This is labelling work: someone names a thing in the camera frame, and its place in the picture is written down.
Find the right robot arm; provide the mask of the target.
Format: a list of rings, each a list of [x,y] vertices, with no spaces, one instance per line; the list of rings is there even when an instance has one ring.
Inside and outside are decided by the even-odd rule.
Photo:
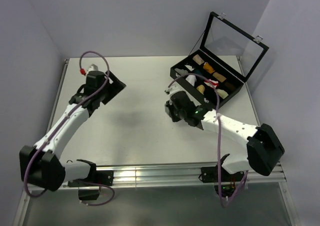
[[[165,93],[169,96],[165,111],[173,122],[183,120],[191,127],[224,136],[246,150],[245,155],[227,153],[221,157],[221,165],[216,169],[220,180],[229,180],[233,174],[247,170],[269,176],[284,155],[285,149],[271,126],[245,124],[214,109],[197,106],[180,89],[169,88]]]

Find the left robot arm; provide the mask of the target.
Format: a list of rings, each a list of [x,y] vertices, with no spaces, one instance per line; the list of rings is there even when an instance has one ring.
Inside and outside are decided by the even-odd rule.
[[[20,173],[24,186],[32,184],[56,191],[64,182],[80,180],[85,185],[97,181],[97,166],[84,159],[61,163],[60,157],[76,131],[101,104],[107,104],[126,87],[113,73],[90,71],[85,84],[70,98],[56,124],[33,146],[19,152]]]

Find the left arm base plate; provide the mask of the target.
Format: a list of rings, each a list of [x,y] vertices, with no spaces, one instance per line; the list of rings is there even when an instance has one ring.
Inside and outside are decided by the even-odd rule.
[[[69,181],[67,183],[68,187],[85,187],[85,186],[95,186],[96,184],[112,186],[114,179],[113,170],[103,170],[97,171],[94,178],[89,179],[78,179],[74,181]]]

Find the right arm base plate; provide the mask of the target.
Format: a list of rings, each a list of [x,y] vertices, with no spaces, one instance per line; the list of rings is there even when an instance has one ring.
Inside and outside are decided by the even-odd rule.
[[[201,174],[199,176],[200,181],[203,183],[213,183],[218,182],[218,167],[217,166],[208,166],[202,167],[200,169]],[[244,176],[244,172],[237,172],[234,174],[229,174],[225,169],[221,169],[221,181],[222,182],[238,182]]]

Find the mustard yellow sock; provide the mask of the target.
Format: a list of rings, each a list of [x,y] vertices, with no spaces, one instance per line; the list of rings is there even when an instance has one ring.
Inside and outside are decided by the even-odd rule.
[[[204,85],[199,85],[196,89],[203,95],[206,88]]]

